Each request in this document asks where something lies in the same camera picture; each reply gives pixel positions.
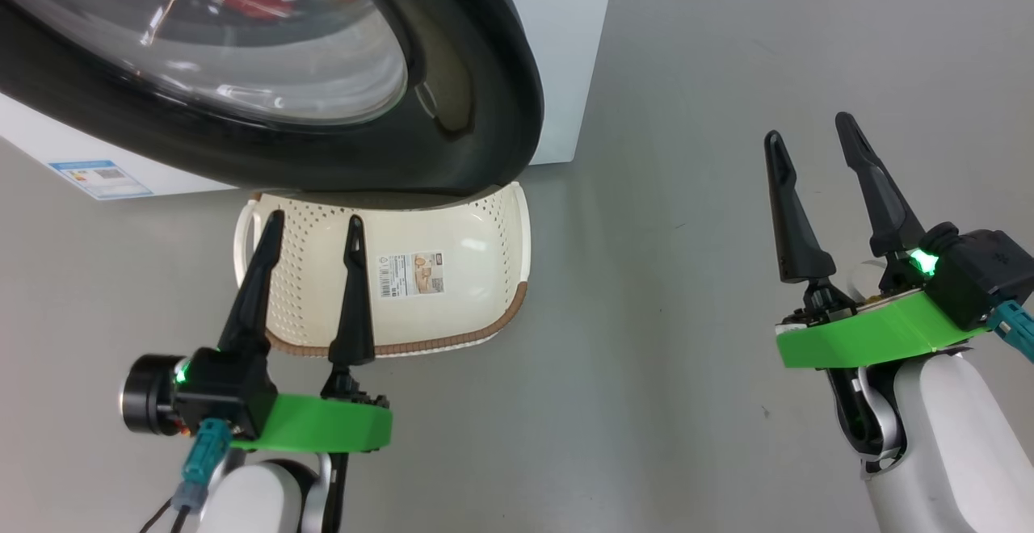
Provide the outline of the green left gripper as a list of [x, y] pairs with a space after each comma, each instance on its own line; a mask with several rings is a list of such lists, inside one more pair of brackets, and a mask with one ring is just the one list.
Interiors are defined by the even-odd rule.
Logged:
[[[268, 302], [272, 271], [280, 261], [283, 231], [284, 212], [270, 213], [230, 309], [217, 344], [219, 351], [268, 355]], [[328, 350], [333, 367], [354, 367], [376, 359], [365, 228], [357, 214], [348, 220], [343, 264], [346, 289], [338, 330]], [[236, 437], [232, 446], [243, 451], [354, 455], [388, 446], [392, 430], [393, 411], [383, 405], [281, 393], [274, 399], [258, 437]]]

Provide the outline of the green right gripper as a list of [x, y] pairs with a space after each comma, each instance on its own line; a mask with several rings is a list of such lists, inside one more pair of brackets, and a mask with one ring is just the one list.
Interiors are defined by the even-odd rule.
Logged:
[[[926, 234], [907, 199], [876, 155], [856, 118], [835, 115], [843, 157], [863, 194], [876, 258], [916, 249]], [[961, 329], [916, 287], [875, 304], [858, 304], [829, 279], [837, 272], [830, 253], [821, 249], [797, 194], [797, 169], [782, 136], [764, 139], [766, 176], [780, 280], [805, 287], [805, 306], [783, 323], [776, 335], [786, 368], [838, 371], [933, 354], [983, 334], [986, 327]]]

